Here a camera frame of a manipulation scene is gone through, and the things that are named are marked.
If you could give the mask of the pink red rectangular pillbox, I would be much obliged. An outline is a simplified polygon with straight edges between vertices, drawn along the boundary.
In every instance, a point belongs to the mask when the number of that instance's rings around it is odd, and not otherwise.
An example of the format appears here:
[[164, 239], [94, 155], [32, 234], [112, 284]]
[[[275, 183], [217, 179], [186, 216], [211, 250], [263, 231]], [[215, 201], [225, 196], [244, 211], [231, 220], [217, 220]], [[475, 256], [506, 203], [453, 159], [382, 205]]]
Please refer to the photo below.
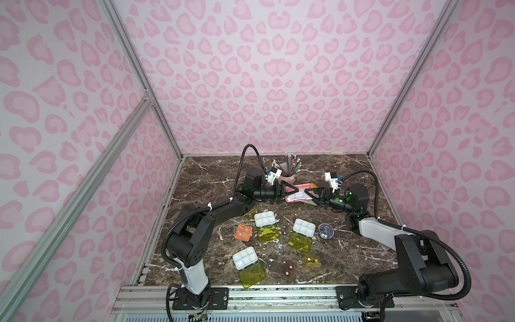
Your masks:
[[311, 197], [309, 197], [306, 193], [306, 189], [316, 189], [317, 186], [312, 183], [306, 183], [301, 185], [295, 185], [295, 187], [299, 190], [296, 193], [293, 193], [287, 197], [285, 197], [285, 201], [287, 203], [297, 203], [302, 202], [309, 205], [316, 205], [316, 203], [312, 200]]

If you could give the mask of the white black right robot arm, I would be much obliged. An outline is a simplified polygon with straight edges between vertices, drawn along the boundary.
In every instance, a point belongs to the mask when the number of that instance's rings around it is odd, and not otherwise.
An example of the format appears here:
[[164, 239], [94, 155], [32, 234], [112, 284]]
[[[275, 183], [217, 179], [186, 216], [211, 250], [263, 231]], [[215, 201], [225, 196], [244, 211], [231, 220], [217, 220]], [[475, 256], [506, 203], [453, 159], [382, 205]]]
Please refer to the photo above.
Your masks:
[[332, 188], [311, 188], [305, 193], [317, 205], [345, 213], [352, 232], [396, 252], [396, 268], [359, 278], [355, 298], [360, 305], [370, 307], [397, 296], [429, 297], [459, 284], [459, 275], [436, 234], [408, 232], [372, 217], [368, 211], [370, 196], [364, 185], [353, 184], [340, 195]]

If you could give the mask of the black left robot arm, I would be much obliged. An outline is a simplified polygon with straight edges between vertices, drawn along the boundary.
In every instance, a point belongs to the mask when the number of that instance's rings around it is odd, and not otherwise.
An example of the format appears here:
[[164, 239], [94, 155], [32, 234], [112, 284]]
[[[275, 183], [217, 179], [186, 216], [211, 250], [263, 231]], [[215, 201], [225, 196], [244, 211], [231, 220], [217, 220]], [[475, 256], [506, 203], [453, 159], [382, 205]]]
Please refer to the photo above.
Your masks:
[[236, 176], [228, 198], [202, 207], [185, 206], [162, 242], [162, 258], [179, 269], [182, 283], [194, 296], [210, 288], [203, 259], [215, 227], [245, 215], [258, 202], [275, 203], [299, 192], [294, 185], [281, 180], [277, 170], [251, 168], [241, 185], [239, 178]]

